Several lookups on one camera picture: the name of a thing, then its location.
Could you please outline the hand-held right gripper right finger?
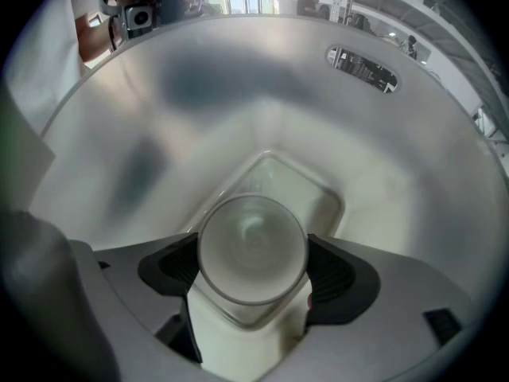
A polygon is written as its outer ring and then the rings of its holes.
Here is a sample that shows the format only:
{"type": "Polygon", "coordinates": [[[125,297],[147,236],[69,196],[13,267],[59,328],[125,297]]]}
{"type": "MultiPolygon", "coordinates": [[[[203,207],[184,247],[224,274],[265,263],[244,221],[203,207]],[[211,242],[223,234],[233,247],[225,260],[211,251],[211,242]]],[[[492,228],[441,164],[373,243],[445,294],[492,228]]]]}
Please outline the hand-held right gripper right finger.
{"type": "Polygon", "coordinates": [[[309,237],[300,381],[431,381],[461,344],[472,298],[428,263],[309,237]]]}

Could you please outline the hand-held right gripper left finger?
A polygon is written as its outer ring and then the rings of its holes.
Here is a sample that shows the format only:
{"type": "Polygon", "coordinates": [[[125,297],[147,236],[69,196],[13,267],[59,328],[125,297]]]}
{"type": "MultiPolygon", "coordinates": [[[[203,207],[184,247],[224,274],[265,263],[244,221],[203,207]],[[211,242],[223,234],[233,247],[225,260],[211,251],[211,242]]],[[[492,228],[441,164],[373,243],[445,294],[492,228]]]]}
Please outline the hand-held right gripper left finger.
{"type": "Polygon", "coordinates": [[[163,345],[200,364],[188,293],[199,273],[198,234],[187,233],[97,251],[103,274],[123,305],[163,345]]]}

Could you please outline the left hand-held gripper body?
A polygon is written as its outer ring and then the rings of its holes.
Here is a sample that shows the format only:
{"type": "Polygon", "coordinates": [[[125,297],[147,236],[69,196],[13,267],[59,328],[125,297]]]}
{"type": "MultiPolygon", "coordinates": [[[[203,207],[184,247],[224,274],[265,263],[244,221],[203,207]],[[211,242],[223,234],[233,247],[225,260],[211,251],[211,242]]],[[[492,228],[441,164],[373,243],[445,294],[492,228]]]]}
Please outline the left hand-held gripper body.
{"type": "Polygon", "coordinates": [[[99,0],[100,11],[118,20],[124,41],[154,28],[156,5],[156,0],[99,0]]]}

